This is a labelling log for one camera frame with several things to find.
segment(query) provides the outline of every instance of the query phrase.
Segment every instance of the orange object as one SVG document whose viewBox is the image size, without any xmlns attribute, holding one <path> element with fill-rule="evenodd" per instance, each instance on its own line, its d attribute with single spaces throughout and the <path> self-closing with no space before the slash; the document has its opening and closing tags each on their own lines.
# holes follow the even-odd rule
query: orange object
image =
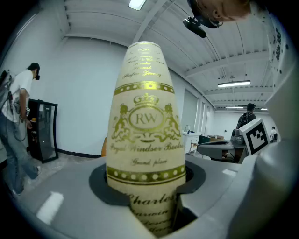
<svg viewBox="0 0 299 239">
<path fill-rule="evenodd" d="M 107 144 L 107 137 L 105 138 L 104 143 L 103 143 L 101 157 L 105 157 L 106 156 L 106 144 Z"/>
</svg>

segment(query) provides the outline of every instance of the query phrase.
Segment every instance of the white t-shirt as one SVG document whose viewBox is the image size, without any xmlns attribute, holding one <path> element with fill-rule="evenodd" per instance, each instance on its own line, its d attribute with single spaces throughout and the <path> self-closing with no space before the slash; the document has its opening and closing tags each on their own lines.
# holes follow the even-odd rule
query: white t-shirt
<svg viewBox="0 0 299 239">
<path fill-rule="evenodd" d="M 10 86 L 10 91 L 13 95 L 14 115 L 12 115 L 10 111 L 8 101 L 6 101 L 6 103 L 4 104 L 2 108 L 2 113 L 5 115 L 5 117 L 7 116 L 7 118 L 14 123 L 19 122 L 19 118 L 20 118 L 20 115 L 17 114 L 15 111 L 14 102 L 19 101 L 20 90 L 25 89 L 27 91 L 26 105 L 28 104 L 28 98 L 29 98 L 29 92 L 30 92 L 32 80 L 33 80 L 32 72 L 30 70 L 24 70 L 14 78 L 14 81 Z"/>
<path fill-rule="evenodd" d="M 273 140 L 274 139 L 274 135 L 276 134 L 276 130 L 275 129 L 272 129 L 271 130 L 271 135 L 270 135 L 270 140 Z"/>
</svg>

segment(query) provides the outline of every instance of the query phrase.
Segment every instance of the fluorescent light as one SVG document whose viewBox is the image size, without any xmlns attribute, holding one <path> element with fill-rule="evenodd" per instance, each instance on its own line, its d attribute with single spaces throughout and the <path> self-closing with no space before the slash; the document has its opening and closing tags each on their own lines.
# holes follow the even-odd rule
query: fluorescent light
<svg viewBox="0 0 299 239">
<path fill-rule="evenodd" d="M 144 5 L 146 0 L 131 0 L 129 3 L 129 7 L 139 11 Z"/>
<path fill-rule="evenodd" d="M 30 17 L 30 19 L 24 24 L 24 26 L 22 26 L 22 28 L 18 31 L 17 35 L 19 35 L 24 29 L 25 27 L 34 19 L 34 17 L 36 16 L 36 14 L 34 14 L 32 17 Z"/>
<path fill-rule="evenodd" d="M 249 85 L 249 84 L 251 84 L 250 80 L 233 81 L 233 82 L 218 84 L 218 87 L 222 88 L 222 87 L 229 87 L 229 86 Z"/>
<path fill-rule="evenodd" d="M 240 106 L 226 106 L 227 109 L 243 109 L 243 107 Z"/>
</svg>

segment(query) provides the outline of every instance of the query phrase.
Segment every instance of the white ceiling beam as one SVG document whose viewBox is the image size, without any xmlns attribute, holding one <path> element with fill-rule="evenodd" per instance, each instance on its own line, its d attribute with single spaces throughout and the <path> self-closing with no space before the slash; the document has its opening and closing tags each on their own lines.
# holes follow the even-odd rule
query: white ceiling beam
<svg viewBox="0 0 299 239">
<path fill-rule="evenodd" d="M 239 56 L 233 56 L 229 58 L 225 58 L 219 61 L 211 62 L 199 67 L 196 67 L 192 70 L 188 70 L 185 73 L 185 77 L 192 77 L 196 74 L 203 73 L 204 71 L 211 70 L 211 69 L 218 69 L 228 65 L 235 65 L 235 64 L 244 64 L 249 61 L 256 61 L 256 60 L 265 60 L 269 59 L 269 52 L 262 51 L 262 52 L 255 52 L 255 53 L 248 53 Z"/>
<path fill-rule="evenodd" d="M 266 101 L 254 101 L 254 100 L 224 100 L 224 101 L 213 101 L 214 105 L 247 105 L 253 103 L 256 105 L 264 106 Z"/>
<path fill-rule="evenodd" d="M 158 0 L 153 8 L 149 11 L 149 13 L 146 15 L 145 19 L 143 20 L 141 26 L 139 27 L 134 40 L 132 42 L 138 42 L 142 34 L 144 33 L 145 29 L 149 25 L 150 21 L 153 19 L 153 17 L 156 15 L 156 13 L 161 9 L 161 7 L 167 2 L 167 0 Z"/>
<path fill-rule="evenodd" d="M 185 81 L 187 81 L 190 85 L 192 85 L 203 97 L 205 97 L 205 95 L 203 94 L 203 91 L 196 85 L 194 85 L 194 83 L 192 83 L 192 81 L 190 81 L 188 78 L 186 78 L 184 76 L 184 74 L 182 72 L 179 72 L 179 67 L 176 67 L 175 64 L 172 63 L 171 60 L 169 59 L 165 59 L 167 66 L 169 69 L 171 69 L 173 72 L 177 73 L 180 77 L 182 77 Z M 212 103 L 212 101 L 210 99 L 208 99 L 207 97 L 205 97 L 206 100 L 211 104 L 211 106 L 213 106 L 213 108 L 215 108 L 214 104 Z"/>
<path fill-rule="evenodd" d="M 56 19 L 60 25 L 60 29 L 63 34 L 66 34 L 70 29 L 70 25 L 66 16 L 64 0 L 51 0 L 51 2 L 54 8 Z"/>
<path fill-rule="evenodd" d="M 65 34 L 65 37 L 87 37 L 114 42 L 125 47 L 129 47 L 130 45 L 129 39 L 125 39 L 124 37 L 106 31 L 95 30 L 93 28 L 72 28 Z"/>
<path fill-rule="evenodd" d="M 219 94 L 228 94 L 228 93 L 273 93 L 273 87 L 244 87 L 244 88 L 230 88 L 214 91 L 206 91 L 205 95 L 219 95 Z"/>
<path fill-rule="evenodd" d="M 92 31 L 92 29 L 85 29 L 85 28 L 72 28 L 66 35 L 66 37 L 87 37 L 87 38 L 94 38 L 94 39 L 99 39 L 99 40 L 104 40 L 108 42 L 114 42 L 117 44 L 120 44 L 122 46 L 128 47 L 130 44 L 127 42 L 124 42 L 120 40 L 121 38 L 117 36 L 108 36 L 107 34 L 103 34 L 100 32 L 95 32 Z M 167 66 L 169 69 L 177 73 L 179 76 L 181 76 L 185 81 L 187 81 L 189 84 L 191 84 L 200 94 L 204 96 L 203 91 L 201 91 L 197 86 L 195 86 L 189 79 L 187 79 L 182 72 L 178 71 L 178 67 L 176 67 L 174 64 L 171 63 L 171 61 L 166 60 Z M 211 106 L 214 106 L 214 104 L 211 102 L 211 100 L 207 99 L 206 100 L 211 104 Z"/>
</svg>

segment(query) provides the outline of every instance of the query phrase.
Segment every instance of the gold crown emblem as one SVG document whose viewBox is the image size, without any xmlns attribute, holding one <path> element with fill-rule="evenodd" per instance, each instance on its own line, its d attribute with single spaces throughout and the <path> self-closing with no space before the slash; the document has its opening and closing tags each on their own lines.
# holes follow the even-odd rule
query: gold crown emblem
<svg viewBox="0 0 299 239">
<path fill-rule="evenodd" d="M 145 93 L 143 96 L 136 96 L 134 98 L 135 105 L 145 105 L 145 104 L 152 104 L 157 105 L 159 102 L 159 98 L 155 95 L 149 95 Z"/>
</svg>

